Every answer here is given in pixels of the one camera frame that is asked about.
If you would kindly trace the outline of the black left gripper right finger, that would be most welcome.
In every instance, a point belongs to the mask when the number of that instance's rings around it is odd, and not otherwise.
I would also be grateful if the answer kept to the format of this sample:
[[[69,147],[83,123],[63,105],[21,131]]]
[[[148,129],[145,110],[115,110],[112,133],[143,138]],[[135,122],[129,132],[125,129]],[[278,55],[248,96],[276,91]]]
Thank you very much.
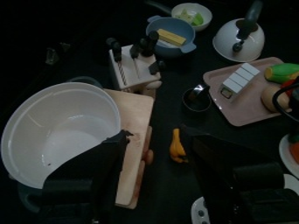
[[[262,152],[180,127],[210,224],[299,224],[299,195],[286,188],[280,164]]]

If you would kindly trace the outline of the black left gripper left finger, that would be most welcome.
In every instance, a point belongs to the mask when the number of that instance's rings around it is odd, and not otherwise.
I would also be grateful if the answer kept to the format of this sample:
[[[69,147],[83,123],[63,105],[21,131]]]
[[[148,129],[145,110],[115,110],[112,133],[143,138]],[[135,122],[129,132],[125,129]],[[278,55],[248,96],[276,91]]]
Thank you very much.
[[[111,224],[129,136],[121,130],[51,173],[39,224]]]

